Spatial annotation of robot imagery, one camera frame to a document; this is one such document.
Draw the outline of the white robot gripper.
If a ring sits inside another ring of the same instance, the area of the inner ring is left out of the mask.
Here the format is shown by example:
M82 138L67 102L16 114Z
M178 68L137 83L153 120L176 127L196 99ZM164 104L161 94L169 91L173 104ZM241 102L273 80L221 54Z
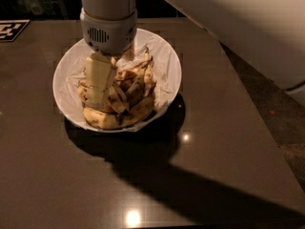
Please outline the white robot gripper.
M84 41L95 51L85 61L88 105L101 110L106 105L117 72L112 59L102 54L120 55L132 46L136 36L137 11L127 18L103 20L82 9L80 20Z

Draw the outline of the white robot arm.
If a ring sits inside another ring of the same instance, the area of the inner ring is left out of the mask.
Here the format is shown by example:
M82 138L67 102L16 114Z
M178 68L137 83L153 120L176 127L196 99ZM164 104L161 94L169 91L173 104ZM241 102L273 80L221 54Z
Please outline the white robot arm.
M135 37L135 0L81 0L85 41L121 54ZM305 0L165 0L305 106Z

